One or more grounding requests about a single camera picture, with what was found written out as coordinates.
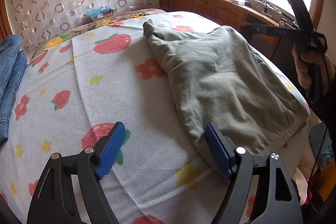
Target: denim fabric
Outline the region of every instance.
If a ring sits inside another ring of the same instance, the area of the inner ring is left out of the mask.
[[[0,102],[0,142],[8,139],[9,118],[14,105],[15,94],[19,88],[27,66],[28,64],[25,52],[20,51],[16,56],[12,73],[10,74],[8,84]]]
[[[317,156],[317,153],[319,152],[325,130],[326,130],[326,126],[323,122],[314,126],[310,130],[309,142],[310,142],[311,148],[313,149],[315,157]],[[332,142],[329,136],[329,130],[327,130],[327,134],[325,136],[325,139],[324,139],[324,142],[321,148],[320,156],[317,159],[317,163],[321,171],[323,170],[323,168],[325,168],[325,166],[328,163],[332,162],[333,160],[334,160],[334,153],[332,149]]]
[[[9,35],[0,43],[0,102],[7,86],[9,76],[21,48],[22,37]]]

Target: blue gripper pad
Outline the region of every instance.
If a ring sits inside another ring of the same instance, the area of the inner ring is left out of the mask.
[[[228,180],[233,178],[234,172],[231,168],[231,160],[224,148],[221,140],[212,129],[210,123],[206,124],[204,128],[205,139],[209,145],[211,153],[215,158],[215,162],[218,166],[219,172]]]
[[[126,135],[125,125],[123,123],[117,128],[114,132],[112,138],[105,146],[102,154],[99,158],[99,167],[96,172],[98,179],[102,179],[107,175],[113,166],[114,161],[116,160],[117,154],[124,142]]]

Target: wooden countertop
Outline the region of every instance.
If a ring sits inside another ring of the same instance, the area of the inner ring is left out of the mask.
[[[259,13],[258,11],[252,9],[251,7],[247,7],[245,5],[240,5],[240,4],[233,3],[233,2],[231,2],[231,0],[221,0],[221,1],[228,2],[231,5],[235,5],[235,6],[239,7],[240,9],[244,9],[249,14],[252,14],[256,18],[258,18],[261,21],[265,22],[265,24],[279,26],[279,23],[277,23],[276,21],[272,20],[271,18],[269,18],[269,17],[267,17],[267,16]]]

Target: bed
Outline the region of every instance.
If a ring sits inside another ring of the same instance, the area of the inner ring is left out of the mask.
[[[213,219],[228,185],[182,128],[167,76],[142,35],[149,19],[177,31],[207,33],[219,26],[190,12],[147,9],[75,28],[32,56],[16,94],[9,139],[0,147],[0,193],[22,223],[50,155],[79,153],[117,121],[125,124],[126,138],[101,184],[119,222],[201,224]],[[264,60],[310,113],[298,90]],[[310,119],[309,114],[277,151],[291,176]],[[89,223],[76,177],[73,183],[82,220]],[[241,222],[248,221],[254,192]]]

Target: human hand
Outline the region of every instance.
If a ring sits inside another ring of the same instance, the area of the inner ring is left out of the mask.
[[[293,48],[292,56],[294,57],[297,78],[299,80],[300,85],[305,89],[309,89],[311,85],[311,78],[308,75],[308,67],[305,64],[305,62],[320,65],[321,75],[322,75],[322,94],[325,95],[329,90],[329,82],[328,82],[327,71],[326,71],[326,68],[323,62],[322,55],[314,51],[311,51],[308,53],[302,53],[300,55],[303,60],[302,61],[299,59],[297,50]],[[335,66],[332,63],[331,59],[326,54],[324,54],[324,57],[325,57],[325,62],[328,68],[330,84],[332,84],[332,82],[335,79]]]

